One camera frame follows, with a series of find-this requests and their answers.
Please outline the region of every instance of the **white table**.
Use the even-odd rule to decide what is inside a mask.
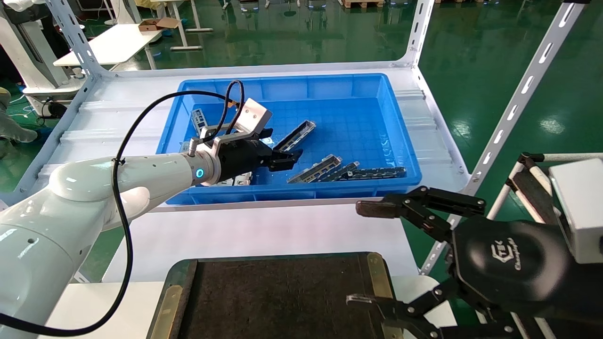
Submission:
[[[134,220],[130,230],[132,281],[164,281],[184,259],[361,251],[380,253],[393,276],[418,274],[400,220],[361,217],[354,204],[155,212]],[[122,241],[103,282],[121,281],[124,269]]]
[[[138,24],[119,24],[92,39],[89,44],[96,60],[101,65],[117,65],[124,63],[145,49],[151,69],[157,69],[155,60],[148,44],[155,39],[161,31],[141,32]],[[78,66],[80,61],[74,52],[70,52],[53,63],[54,66]]]
[[[191,8],[192,8],[192,16],[195,19],[195,28],[187,28],[184,29],[182,25],[182,21],[180,20],[180,12],[178,12],[178,5],[176,2],[181,2],[182,0],[151,0],[151,2],[170,2],[172,5],[172,9],[174,10],[174,16],[176,20],[178,20],[178,30],[180,31],[180,37],[182,38],[182,46],[174,46],[170,48],[172,51],[188,51],[192,49],[201,49],[202,46],[189,46],[188,41],[186,40],[186,32],[213,32],[213,28],[201,28],[201,24],[199,23],[199,15],[197,14],[197,6],[195,5],[195,0],[190,0]]]
[[[431,277],[392,277],[398,300],[410,302],[438,285]],[[120,283],[70,284],[58,301],[46,325],[55,328],[80,328],[95,323],[113,303]],[[115,315],[101,328],[78,339],[144,339],[147,337],[163,282],[134,282]],[[455,326],[456,320],[448,302],[427,313],[425,318],[435,326]],[[40,336],[40,339],[53,337]],[[412,339],[408,331],[405,339]]]
[[[107,312],[119,291],[115,284],[69,284],[46,322],[55,328],[82,328],[97,322]],[[138,282],[128,286],[121,305],[109,321],[96,331],[75,339],[144,339],[163,282]],[[41,335],[38,339],[56,339]]]

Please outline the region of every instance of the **black cable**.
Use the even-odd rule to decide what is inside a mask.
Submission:
[[[46,107],[46,104],[48,104],[51,101],[52,101],[52,98],[48,98],[42,104],[42,109],[40,110],[40,114],[42,114],[42,116],[40,118],[36,119],[36,122],[38,122],[38,121],[40,121],[40,119],[42,119],[42,125],[40,125],[40,126],[46,126],[46,117],[44,116],[44,107]]]
[[[43,325],[26,322],[25,320],[17,319],[17,318],[11,317],[11,316],[3,314],[3,313],[0,313],[0,325],[5,325],[8,327],[15,328],[15,329],[29,332],[29,333],[35,333],[35,334],[39,334],[39,335],[48,335],[51,337],[74,337],[77,335],[84,335],[84,334],[88,334],[92,331],[95,331],[96,329],[100,328],[102,325],[107,323],[107,321],[111,318],[111,316],[113,316],[115,311],[117,311],[119,304],[121,304],[121,302],[124,298],[124,295],[125,295],[125,291],[128,288],[128,283],[130,282],[130,276],[132,274],[132,265],[134,263],[134,253],[132,250],[132,235],[130,233],[130,223],[128,222],[128,218],[125,214],[124,204],[121,201],[121,196],[119,194],[119,186],[118,186],[118,168],[119,168],[119,165],[125,164],[125,159],[121,159],[121,157],[124,154],[125,147],[128,144],[128,141],[130,141],[130,138],[132,137],[134,130],[136,129],[136,127],[138,127],[138,125],[140,124],[142,119],[148,114],[148,112],[150,112],[158,104],[160,104],[161,102],[163,102],[167,99],[179,97],[181,95],[189,95],[189,94],[208,95],[211,97],[216,97],[216,98],[226,100],[226,97],[223,95],[213,93],[213,92],[206,92],[204,90],[184,90],[182,92],[176,92],[176,93],[164,95],[163,97],[153,101],[147,108],[145,108],[142,111],[142,113],[140,113],[138,118],[136,118],[136,120],[130,127],[128,133],[126,133],[121,145],[119,146],[117,155],[113,159],[113,167],[112,167],[112,175],[111,175],[111,189],[113,191],[113,196],[115,198],[115,203],[116,203],[117,211],[119,214],[119,219],[121,220],[122,226],[124,228],[124,238],[125,238],[125,248],[126,248],[127,259],[126,259],[126,265],[125,265],[124,280],[121,284],[121,287],[119,289],[117,296],[115,297],[115,301],[113,302],[113,304],[111,305],[111,307],[109,308],[107,313],[105,313],[105,315],[100,320],[98,320],[96,323],[94,323],[90,326],[87,326],[85,328],[79,328],[79,329],[51,328],[51,327],[47,327],[47,326],[43,326]]]
[[[241,115],[241,112],[243,111],[243,105],[245,104],[245,89],[243,88],[243,83],[240,80],[233,80],[230,83],[229,88],[230,88],[230,86],[232,86],[235,83],[238,83],[239,88],[241,89],[241,99],[239,100],[239,102],[241,104],[239,105],[239,109],[236,110],[235,117],[230,122],[230,125],[228,126],[228,129],[226,130],[226,133],[224,135],[230,134],[232,129],[235,127],[235,123],[239,119],[239,116]]]
[[[218,135],[218,133],[220,132],[220,130],[222,129],[222,126],[224,125],[224,120],[226,120],[226,113],[228,112],[229,101],[232,101],[230,99],[230,90],[232,89],[232,86],[234,86],[236,83],[238,83],[239,87],[241,88],[241,100],[239,101],[239,107],[238,107],[237,113],[235,115],[235,118],[230,123],[229,128],[226,131],[226,134],[230,133],[230,131],[232,130],[232,127],[235,125],[236,120],[239,118],[239,115],[241,114],[241,111],[243,110],[243,105],[244,105],[243,83],[240,80],[233,80],[228,84],[228,87],[226,87],[226,94],[225,94],[225,99],[224,99],[224,109],[222,110],[222,116],[220,116],[220,121],[218,123],[218,127],[216,128],[216,131],[212,135],[208,135],[201,140],[202,144],[215,138]]]

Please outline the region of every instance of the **person's leg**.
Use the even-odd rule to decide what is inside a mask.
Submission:
[[[10,92],[0,87],[0,137],[17,140],[19,142],[32,142],[38,138],[38,132],[27,130],[17,124],[7,114]]]

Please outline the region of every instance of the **printed logo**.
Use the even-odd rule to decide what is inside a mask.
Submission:
[[[515,240],[512,238],[507,238],[508,244],[505,244],[502,240],[495,240],[494,244],[490,246],[492,249],[492,257],[500,260],[500,262],[508,262],[511,259],[515,259],[514,268],[517,271],[522,270],[522,262],[519,258],[519,250],[517,249],[517,244]]]

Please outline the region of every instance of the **blue plastic bin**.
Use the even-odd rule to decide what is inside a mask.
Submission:
[[[421,171],[390,82],[384,74],[316,75],[308,77],[243,78],[245,96],[273,113],[267,128],[273,147],[304,120],[316,129],[300,144],[304,150],[290,171],[253,173],[251,185],[191,187],[168,204],[210,204],[241,201],[375,197],[406,192],[421,181]],[[178,90],[225,93],[232,79],[186,80]],[[231,98],[239,100],[235,86]],[[177,97],[171,107],[157,154],[179,152],[183,141],[195,136],[191,112],[201,109],[207,123],[218,123],[224,102],[202,95]],[[231,108],[226,122],[232,120]],[[358,161],[358,168],[406,167],[406,177],[323,183],[287,184],[288,177],[333,154],[342,164]]]

